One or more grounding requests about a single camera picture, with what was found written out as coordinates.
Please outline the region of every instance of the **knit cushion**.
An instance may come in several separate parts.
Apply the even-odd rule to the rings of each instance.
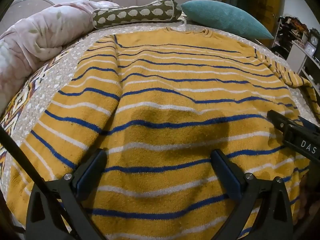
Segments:
[[[189,18],[202,25],[245,38],[273,39],[258,20],[232,5],[211,0],[192,0],[181,7]]]
[[[171,22],[177,20],[181,12],[181,6],[175,0],[160,0],[126,8],[100,8],[93,13],[93,26],[100,29],[134,22]]]

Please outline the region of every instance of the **black pole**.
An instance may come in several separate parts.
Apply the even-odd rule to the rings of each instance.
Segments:
[[[38,186],[41,192],[47,197],[49,201],[55,203],[60,214],[67,221],[67,223],[72,227],[68,213],[62,208],[58,200],[53,196],[50,189],[47,187],[44,179],[40,176],[37,170],[34,168],[32,163],[29,161],[24,152],[15,143],[15,141],[7,134],[7,132],[0,125],[0,144],[12,155],[13,158],[19,163],[19,165],[24,169],[28,176],[33,180],[33,182]]]

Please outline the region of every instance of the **sweater neckline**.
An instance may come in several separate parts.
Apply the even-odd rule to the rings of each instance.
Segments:
[[[203,36],[210,36],[210,30],[208,29],[203,29],[202,31],[199,31],[199,32],[192,32],[192,31],[177,31],[177,30],[174,30],[172,29],[171,27],[166,27],[164,28],[164,30],[166,32],[176,32],[176,33],[183,33],[183,34],[201,34]]]

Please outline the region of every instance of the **wooden door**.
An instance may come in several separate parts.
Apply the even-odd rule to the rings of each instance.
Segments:
[[[281,0],[251,0],[249,13],[261,22],[272,34],[279,17]],[[269,40],[260,41],[265,45],[271,43]]]

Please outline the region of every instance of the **metal screw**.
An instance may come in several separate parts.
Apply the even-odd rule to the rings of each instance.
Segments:
[[[252,173],[246,173],[245,174],[245,177],[247,178],[247,179],[253,179],[254,178],[254,175],[252,174]]]
[[[276,177],[276,181],[281,183],[282,182],[282,179],[280,177]]]
[[[64,178],[65,180],[69,180],[69,179],[72,178],[72,174],[71,174],[71,173],[67,173],[67,174],[65,174],[65,175],[63,176],[63,178]]]

